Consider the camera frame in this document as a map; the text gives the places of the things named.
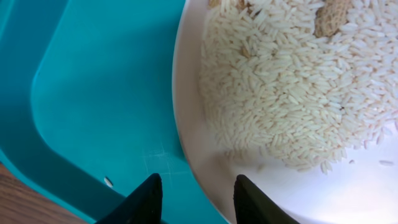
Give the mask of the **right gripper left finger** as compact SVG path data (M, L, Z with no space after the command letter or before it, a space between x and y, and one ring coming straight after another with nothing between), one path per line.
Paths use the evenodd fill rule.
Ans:
M158 173L153 173L95 224L161 224L162 198L162 179Z

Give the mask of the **large white plate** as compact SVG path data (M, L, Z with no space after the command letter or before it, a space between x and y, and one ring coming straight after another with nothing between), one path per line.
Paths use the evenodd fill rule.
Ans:
M198 91L200 44L206 1L184 5L173 59L173 104L185 158L210 202L223 218L236 221L236 176L244 174L300 223L396 223L397 133L347 157L323 174L297 172L279 160L257 154L229 160L207 128Z

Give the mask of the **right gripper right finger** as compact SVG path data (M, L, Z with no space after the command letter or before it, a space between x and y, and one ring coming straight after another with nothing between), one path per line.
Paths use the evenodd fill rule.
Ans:
M233 201L237 224L299 224L243 174L236 177Z

